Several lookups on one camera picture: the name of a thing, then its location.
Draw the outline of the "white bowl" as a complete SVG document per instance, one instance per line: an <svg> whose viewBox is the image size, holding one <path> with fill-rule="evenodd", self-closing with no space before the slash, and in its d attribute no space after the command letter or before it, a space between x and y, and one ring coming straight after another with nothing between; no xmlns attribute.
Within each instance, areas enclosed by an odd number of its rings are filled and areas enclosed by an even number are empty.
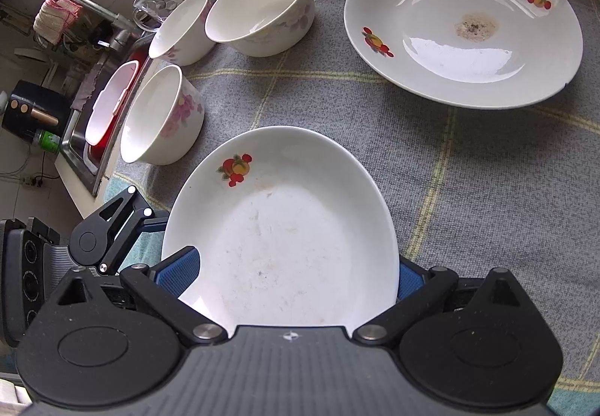
<svg viewBox="0 0 600 416"><path fill-rule="evenodd" d="M202 59L215 46L206 34L210 0L185 0L165 20L148 50L150 59L185 67Z"/></svg>
<svg viewBox="0 0 600 416"><path fill-rule="evenodd" d="M314 17L314 0L217 0L205 32L245 56L263 58L300 42Z"/></svg>
<svg viewBox="0 0 600 416"><path fill-rule="evenodd" d="M160 69L129 109L121 134L122 160L158 166L180 160L200 135L205 114L200 92L180 67Z"/></svg>

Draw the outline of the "white plate with stain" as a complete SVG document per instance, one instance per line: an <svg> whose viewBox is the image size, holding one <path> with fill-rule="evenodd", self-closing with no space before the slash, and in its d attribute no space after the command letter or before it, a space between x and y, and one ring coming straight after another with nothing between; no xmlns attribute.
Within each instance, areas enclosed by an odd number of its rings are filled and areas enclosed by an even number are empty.
<svg viewBox="0 0 600 416"><path fill-rule="evenodd" d="M534 105L562 91L583 59L568 0L346 0L344 22L380 76L462 108Z"/></svg>

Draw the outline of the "red wash basin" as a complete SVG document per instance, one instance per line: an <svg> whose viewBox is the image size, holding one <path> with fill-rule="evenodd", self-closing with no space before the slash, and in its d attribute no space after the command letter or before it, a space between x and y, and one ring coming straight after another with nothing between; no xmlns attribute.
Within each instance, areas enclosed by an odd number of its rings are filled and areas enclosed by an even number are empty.
<svg viewBox="0 0 600 416"><path fill-rule="evenodd" d="M105 151L107 150L110 139L112 138L114 132L116 131L117 121L118 121L118 118L120 118L120 115L122 115L122 112L124 111L125 102L126 102L127 98L129 98L131 91L133 91L133 87L136 84L138 77L140 76L140 72L141 72L141 69L143 68L143 64L147 60L147 50L149 49L149 47L150 47L149 45L141 46L140 48L133 51L130 54L130 56L122 63L122 64L124 64L128 61L136 60L137 62L139 62L139 68L138 68L137 74L134 78L134 81L133 81L130 89L126 92L126 94L121 102L121 108L118 111L117 117L115 119L115 122L113 123L113 127L109 133L108 141L106 142L106 144L99 145L97 147L91 147L89 144L87 144L86 137L84 137L83 162L90 169L90 171L93 172L94 174L97 174L100 171L102 157L103 157ZM92 114L93 104L97 100L98 95L104 89L105 85L109 81L112 74L122 64L118 64L118 65L108 64L107 66L104 66L104 68L100 70L100 74L96 80L96 86L94 87L93 96L90 98L90 106L91 106L90 114Z"/></svg>

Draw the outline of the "steel sink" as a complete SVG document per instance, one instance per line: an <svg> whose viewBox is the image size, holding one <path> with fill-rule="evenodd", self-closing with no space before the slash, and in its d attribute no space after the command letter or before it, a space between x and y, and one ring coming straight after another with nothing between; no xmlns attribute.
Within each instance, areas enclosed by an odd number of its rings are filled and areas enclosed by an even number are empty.
<svg viewBox="0 0 600 416"><path fill-rule="evenodd" d="M149 60L152 36L116 34L119 49L104 49L71 104L59 156L92 196L98 194L118 128Z"/></svg>

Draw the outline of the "white pink colander basket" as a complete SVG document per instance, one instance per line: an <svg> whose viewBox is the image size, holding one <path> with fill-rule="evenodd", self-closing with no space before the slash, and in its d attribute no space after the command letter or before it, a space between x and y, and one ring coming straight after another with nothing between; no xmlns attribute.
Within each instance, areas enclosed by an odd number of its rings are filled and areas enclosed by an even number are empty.
<svg viewBox="0 0 600 416"><path fill-rule="evenodd" d="M140 63L136 60L122 64L110 77L93 104L85 129L85 142L91 147L104 145L121 108L121 102L133 84Z"/></svg>

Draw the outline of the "grey checked towel mat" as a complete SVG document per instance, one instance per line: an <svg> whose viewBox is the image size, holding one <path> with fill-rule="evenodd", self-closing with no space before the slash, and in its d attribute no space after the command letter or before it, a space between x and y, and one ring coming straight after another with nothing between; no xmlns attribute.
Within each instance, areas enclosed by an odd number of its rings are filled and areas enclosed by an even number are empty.
<svg viewBox="0 0 600 416"><path fill-rule="evenodd" d="M256 127L322 133L368 169L394 219L400 253L464 277L513 271L563 351L551 397L560 415L599 407L599 1L579 18L579 72L553 98L514 111L470 111L388 83L352 49L345 0L315 0L306 37L251 59L217 46L185 76L207 118L190 153L167 167L118 163L105 197L133 184L169 209L210 151Z"/></svg>

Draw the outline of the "steel faucet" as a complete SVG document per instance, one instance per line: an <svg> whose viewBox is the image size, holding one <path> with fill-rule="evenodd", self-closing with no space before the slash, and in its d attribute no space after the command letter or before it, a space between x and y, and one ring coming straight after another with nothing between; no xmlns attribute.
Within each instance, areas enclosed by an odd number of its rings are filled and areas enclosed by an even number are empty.
<svg viewBox="0 0 600 416"><path fill-rule="evenodd" d="M92 0L55 0L57 4L75 4L79 7L74 21L63 34L76 42L101 45L111 51L122 52L132 40L140 37L140 29L125 16L112 12Z"/></svg>

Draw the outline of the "glass mug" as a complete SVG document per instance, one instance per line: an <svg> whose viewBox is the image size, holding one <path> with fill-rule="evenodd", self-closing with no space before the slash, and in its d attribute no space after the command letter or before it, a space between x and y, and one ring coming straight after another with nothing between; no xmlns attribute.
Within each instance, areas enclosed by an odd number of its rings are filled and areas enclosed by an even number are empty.
<svg viewBox="0 0 600 416"><path fill-rule="evenodd" d="M133 22L145 32L155 33L185 0L134 0Z"/></svg>

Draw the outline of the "pink rag on faucet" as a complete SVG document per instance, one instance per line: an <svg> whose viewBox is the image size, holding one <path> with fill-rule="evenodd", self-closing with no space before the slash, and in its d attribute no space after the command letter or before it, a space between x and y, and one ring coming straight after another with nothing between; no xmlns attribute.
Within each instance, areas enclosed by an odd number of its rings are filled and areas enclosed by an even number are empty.
<svg viewBox="0 0 600 416"><path fill-rule="evenodd" d="M80 39L73 25L83 6L71 0L44 0L33 21L34 32L51 45L58 45L64 35Z"/></svg>

